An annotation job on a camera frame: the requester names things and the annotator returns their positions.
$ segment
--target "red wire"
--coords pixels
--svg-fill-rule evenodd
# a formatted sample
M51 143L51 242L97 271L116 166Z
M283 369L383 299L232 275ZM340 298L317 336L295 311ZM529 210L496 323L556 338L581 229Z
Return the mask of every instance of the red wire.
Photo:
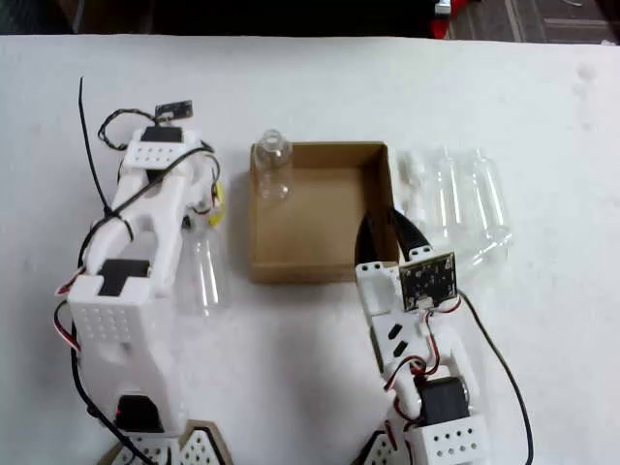
M400 371L400 369L405 366L407 363L409 363L411 360L415 360L418 363L421 364L421 366L424 367L424 369L426 368L426 361L424 361L424 359L421 356L406 356L405 358L403 358L400 363L398 363L398 366L396 367L396 369L394 370L394 372L391 374L391 376L389 377L389 379L386 382L386 385L384 386L384 390L389 390L391 388L391 384L394 382L394 378L396 378L396 375L398 374L398 372ZM412 367L412 370L414 371L414 375L423 375L424 371L419 370L419 368L416 367Z
M456 310L460 306L461 306L461 296L458 297L458 300L456 301L454 306L449 308L448 310L433 310L433 312L437 312L437 313L452 313L454 310Z
M80 352L81 346L79 345L79 342L76 340L74 336L71 335L71 333L67 329L65 329L65 327L62 326L62 324L60 323L60 318L58 317L58 313L60 312L60 309L64 307L66 303L67 303L67 300L63 300L62 302L58 304L58 306L54 310L54 327L56 328L60 336L70 346L72 346L74 349Z
M400 371L400 369L405 366L406 363L410 362L411 360L415 360L417 361L421 366L423 366L423 369L420 370L419 368L412 366L411 367L411 373L412 375L422 375L422 376L429 376L429 375L433 375L437 372L437 370L439 369L439 362L440 362L440 357L439 357L439 347L437 346L437 341L435 340L435 334L433 334L433 331L430 328L430 324L428 322L428 317L430 317L434 312L437 313L452 313L454 312L459 306L461 305L461 296L458 297L458 300L456 301L456 303L454 304L453 307L449 308L448 310L434 310L431 312L427 312L426 316L424 317L424 320L426 322L426 326L428 327L428 332L429 332L429 339L431 342L431 345L433 347L433 353L435 356L435 365L433 366L433 368L430 369L430 371L424 371L426 369L426 361L421 357L421 356L406 356L405 358L403 358L400 363L398 364L398 366L396 367L396 369L394 370L394 372L391 374L391 376L389 377L389 379L387 380L386 384L384 385L384 390L389 390L391 388L392 383L394 382L394 379L396 378L396 375L398 374L398 372Z
M391 443L391 447L394 450L398 450L398 445L396 444L396 440L394 439L394 433L392 433L391 431L391 423L389 422L388 419L384 421L384 426L386 427L387 438L389 439L389 442Z
M414 457L411 454L411 444L405 440L405 446L407 446L407 452L409 453L409 465L414 465Z

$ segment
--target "floor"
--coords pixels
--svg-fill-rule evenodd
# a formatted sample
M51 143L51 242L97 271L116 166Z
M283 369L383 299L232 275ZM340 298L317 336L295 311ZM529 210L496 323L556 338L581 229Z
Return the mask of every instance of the floor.
M166 33L156 0L58 0L79 33ZM618 0L482 0L452 20L459 40L552 44L620 43Z
M616 0L487 0L471 3L452 21L453 39L600 44L618 42Z

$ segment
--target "white table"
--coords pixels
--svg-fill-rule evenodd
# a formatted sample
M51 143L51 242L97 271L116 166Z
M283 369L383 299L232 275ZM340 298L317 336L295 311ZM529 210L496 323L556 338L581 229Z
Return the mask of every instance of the white table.
M101 214L78 79L109 196L112 110L193 99L223 162L234 306L186 334L192 417L238 464L346 464L388 407L353 284L246 279L248 147L291 140L480 146L497 162L515 242L471 297L522 388L536 463L613 463L620 430L620 49L404 39L0 38L0 453L92 463L112 443L75 393L51 325L55 287ZM126 139L134 123L111 136ZM469 315L463 337L489 407L494 463L523 463L516 400Z

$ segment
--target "open cardboard box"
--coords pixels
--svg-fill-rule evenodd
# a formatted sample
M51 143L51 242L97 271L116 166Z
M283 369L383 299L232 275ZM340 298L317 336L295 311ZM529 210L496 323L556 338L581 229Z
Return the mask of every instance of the open cardboard box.
M294 143L293 185L283 200L259 195L251 163L250 275L261 283L355 279L357 229L373 212L383 257L398 261L388 225L392 206L388 148L381 142Z

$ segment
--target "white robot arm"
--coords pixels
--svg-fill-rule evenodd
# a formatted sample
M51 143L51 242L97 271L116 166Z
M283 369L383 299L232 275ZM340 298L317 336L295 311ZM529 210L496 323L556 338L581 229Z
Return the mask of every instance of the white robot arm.
M179 163L94 233L85 271L68 295L81 345L81 378L103 414L129 435L176 437L185 428L172 355L172 289L183 218L190 208L209 208L212 202L215 175L204 152L198 136L181 128L156 125L135 132L112 209ZM132 241L149 234L156 243L152 250L138 259L123 256Z
M360 464L458 464L484 460L480 390L450 313L460 305L454 255L435 253L391 210L404 263L381 261L372 219L360 225L356 279L392 410L358 458Z

